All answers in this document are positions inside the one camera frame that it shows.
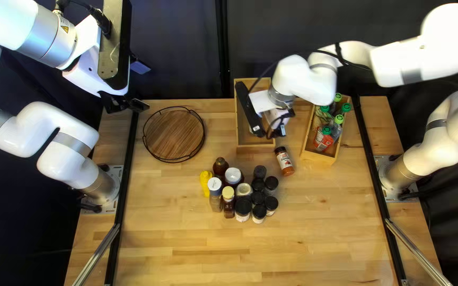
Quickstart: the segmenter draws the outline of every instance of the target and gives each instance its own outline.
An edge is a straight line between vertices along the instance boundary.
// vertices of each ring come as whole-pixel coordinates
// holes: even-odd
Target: yellow mustard bottle
[[[213,173],[210,171],[202,171],[200,173],[200,185],[202,186],[202,192],[204,197],[208,198],[210,196],[210,189],[208,188],[208,180],[213,178]]]

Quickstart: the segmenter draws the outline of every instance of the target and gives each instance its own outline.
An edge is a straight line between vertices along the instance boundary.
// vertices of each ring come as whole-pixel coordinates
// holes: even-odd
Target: round wooden tray
[[[192,158],[204,140],[202,118],[183,106],[155,112],[143,127],[144,146],[153,157],[165,163],[180,163]]]

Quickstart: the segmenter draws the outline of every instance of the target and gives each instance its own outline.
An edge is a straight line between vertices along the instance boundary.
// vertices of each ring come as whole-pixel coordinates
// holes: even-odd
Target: yellow bottle cap
[[[224,187],[222,189],[222,197],[231,199],[234,196],[234,189],[231,186]]]

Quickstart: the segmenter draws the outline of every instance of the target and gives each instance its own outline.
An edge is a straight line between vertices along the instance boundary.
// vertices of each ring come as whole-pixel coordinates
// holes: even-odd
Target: wooden table
[[[140,115],[137,127],[117,285],[397,285],[353,111],[340,155],[326,168],[299,160],[311,105],[296,102],[287,137],[277,139],[278,146],[288,147],[296,173],[282,178],[274,154],[236,154],[233,99],[147,102],[151,109]],[[361,103],[373,152],[402,153],[386,97],[364,97]],[[146,119],[173,105],[194,109],[207,128],[200,153],[181,164],[157,161],[140,141]],[[129,122],[130,113],[103,116],[95,162],[123,164]],[[280,205],[264,224],[211,212],[199,173],[219,156],[238,166],[248,182],[258,164],[279,177]],[[420,205],[388,207],[392,220],[439,266]],[[71,285],[113,220],[113,215],[80,216],[65,285]],[[434,284],[399,247],[410,285],[413,279]],[[105,263],[86,285],[103,285]]]

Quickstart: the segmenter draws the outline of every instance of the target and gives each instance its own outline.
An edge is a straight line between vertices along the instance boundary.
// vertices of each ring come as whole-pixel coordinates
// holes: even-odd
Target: wooden crate
[[[342,104],[349,102],[351,97],[342,95],[342,99],[337,103],[336,110],[338,110]],[[307,131],[305,134],[305,140],[303,141],[303,147],[301,149],[300,158],[313,160],[319,163],[325,163],[328,165],[332,165],[337,160],[338,155],[338,148],[340,147],[340,142],[342,141],[342,136],[344,135],[344,125],[346,124],[346,117],[344,117],[344,122],[342,123],[342,133],[338,138],[337,142],[335,142],[332,146],[329,146],[325,152],[317,152],[314,147],[314,138],[315,138],[315,130],[310,130],[312,127],[312,120],[315,116],[315,105],[312,106],[312,110],[310,111],[310,119],[307,125]]]
[[[242,81],[248,89],[256,80],[257,78],[235,78],[234,85],[236,85],[236,82]],[[259,81],[259,83],[254,87],[252,92],[267,90],[270,87],[270,84],[271,78],[263,77]],[[238,102],[236,89],[234,90],[234,109],[236,113],[236,153],[246,154],[273,152],[273,150],[275,149],[275,139],[268,140],[265,137],[259,138],[250,132],[248,120],[245,116],[245,111],[243,110],[241,104]],[[265,130],[268,129],[268,126],[268,122],[266,120],[263,120],[263,127]]]

